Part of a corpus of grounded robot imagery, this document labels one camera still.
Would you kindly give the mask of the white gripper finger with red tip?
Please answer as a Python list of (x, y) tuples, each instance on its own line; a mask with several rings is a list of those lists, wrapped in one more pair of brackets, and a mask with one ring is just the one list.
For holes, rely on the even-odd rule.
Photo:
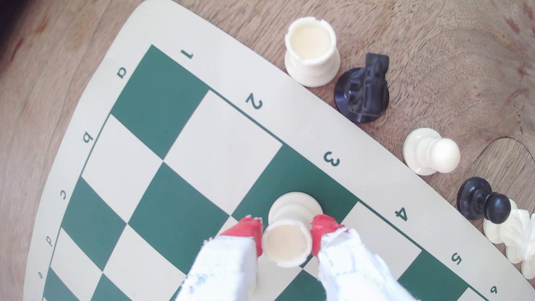
[(320, 214), (311, 222), (311, 237), (326, 300), (415, 300), (356, 229)]
[(246, 216), (204, 241), (176, 300), (249, 300), (262, 255), (263, 220)]

